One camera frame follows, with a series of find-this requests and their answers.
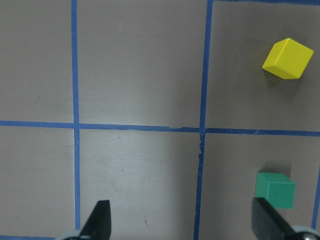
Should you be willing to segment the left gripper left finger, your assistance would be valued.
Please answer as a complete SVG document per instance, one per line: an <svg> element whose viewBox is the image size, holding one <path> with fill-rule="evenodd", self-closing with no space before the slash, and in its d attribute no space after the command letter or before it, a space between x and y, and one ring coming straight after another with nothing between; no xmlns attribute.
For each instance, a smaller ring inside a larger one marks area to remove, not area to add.
<svg viewBox="0 0 320 240"><path fill-rule="evenodd" d="M79 240L109 240L112 232L109 200L99 200L81 229Z"/></svg>

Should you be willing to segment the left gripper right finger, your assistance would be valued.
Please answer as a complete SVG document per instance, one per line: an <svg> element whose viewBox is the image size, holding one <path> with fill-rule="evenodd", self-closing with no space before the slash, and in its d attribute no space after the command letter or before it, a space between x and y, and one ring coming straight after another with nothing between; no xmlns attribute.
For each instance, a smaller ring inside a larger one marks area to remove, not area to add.
<svg viewBox="0 0 320 240"><path fill-rule="evenodd" d="M294 240L297 235L263 197L252 199L251 229L257 240Z"/></svg>

